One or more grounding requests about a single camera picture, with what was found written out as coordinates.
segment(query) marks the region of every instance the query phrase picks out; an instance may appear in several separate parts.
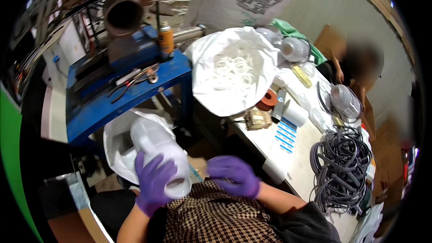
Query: hand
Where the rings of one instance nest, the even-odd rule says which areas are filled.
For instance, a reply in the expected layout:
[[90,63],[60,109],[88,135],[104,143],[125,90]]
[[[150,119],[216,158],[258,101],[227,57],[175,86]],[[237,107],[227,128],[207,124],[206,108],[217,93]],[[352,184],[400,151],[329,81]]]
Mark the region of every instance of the hand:
[[260,181],[252,167],[235,156],[218,156],[207,162],[207,172],[214,181],[231,196],[245,196],[255,199],[260,190]]
[[343,72],[342,70],[337,70],[336,71],[336,80],[339,82],[339,84],[343,83]]
[[158,168],[163,161],[163,156],[158,155],[143,167],[144,153],[138,152],[135,159],[135,171],[139,180],[139,196],[135,199],[137,206],[150,218],[156,209],[166,205],[173,199],[168,198],[165,193],[165,185],[168,180],[176,174],[177,167],[172,160]]

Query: orange spray can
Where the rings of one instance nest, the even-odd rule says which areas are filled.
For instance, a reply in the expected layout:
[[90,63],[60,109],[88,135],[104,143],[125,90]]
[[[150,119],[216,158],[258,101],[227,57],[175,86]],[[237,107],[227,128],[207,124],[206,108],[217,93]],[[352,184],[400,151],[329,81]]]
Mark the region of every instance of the orange spray can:
[[162,22],[160,25],[159,46],[162,52],[162,61],[171,60],[174,56],[174,37],[167,21]]

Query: green panel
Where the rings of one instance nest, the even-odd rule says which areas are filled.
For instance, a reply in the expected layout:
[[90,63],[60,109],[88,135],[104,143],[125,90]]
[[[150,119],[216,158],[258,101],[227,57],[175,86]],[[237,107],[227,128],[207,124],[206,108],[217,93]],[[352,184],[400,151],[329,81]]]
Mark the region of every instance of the green panel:
[[24,195],[24,188],[21,179],[21,167],[19,165],[19,133],[21,129],[21,113],[19,108],[9,98],[9,94],[1,85],[0,96],[0,150],[10,189],[23,214],[27,224],[35,236],[43,243],[42,238],[36,229],[35,223],[31,218],[29,206]]

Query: pliers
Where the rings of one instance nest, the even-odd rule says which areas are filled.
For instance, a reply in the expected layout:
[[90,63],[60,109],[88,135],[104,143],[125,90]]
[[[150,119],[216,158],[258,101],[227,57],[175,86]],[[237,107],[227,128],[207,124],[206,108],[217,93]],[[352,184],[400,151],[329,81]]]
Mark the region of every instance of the pliers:
[[123,95],[126,93],[127,89],[133,85],[133,84],[139,84],[145,80],[150,80],[150,83],[154,84],[158,81],[158,77],[156,74],[156,71],[159,69],[159,66],[157,64],[148,67],[144,70],[142,70],[140,73],[138,73],[137,75],[135,75],[132,79],[130,79],[129,81],[124,82],[123,84],[119,84],[117,85],[115,88],[111,89],[109,94],[108,94],[108,98],[117,90],[120,89],[124,86],[126,86],[126,88],[124,89],[124,91],[122,93],[120,93],[120,95],[118,95],[114,100],[111,101],[111,104],[115,103],[116,101],[120,100],[121,97],[123,97]]

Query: blue metal stand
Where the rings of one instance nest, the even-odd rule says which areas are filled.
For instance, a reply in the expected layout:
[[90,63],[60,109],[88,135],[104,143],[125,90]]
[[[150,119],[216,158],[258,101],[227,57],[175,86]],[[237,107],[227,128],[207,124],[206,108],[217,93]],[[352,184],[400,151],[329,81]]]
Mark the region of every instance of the blue metal stand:
[[[86,138],[106,123],[136,105],[148,100],[152,96],[163,92],[175,84],[181,83],[182,89],[182,113],[185,120],[192,118],[192,69],[189,60],[180,51],[174,51],[171,61],[159,64],[159,80],[155,84],[145,81],[131,86],[126,94],[115,103],[111,100],[116,98],[121,90],[117,90],[109,98],[108,90],[100,93],[81,107],[66,113],[73,114],[67,120],[67,136],[70,145],[78,146],[85,143]],[[69,68],[69,77],[75,77],[76,67],[74,64]]]

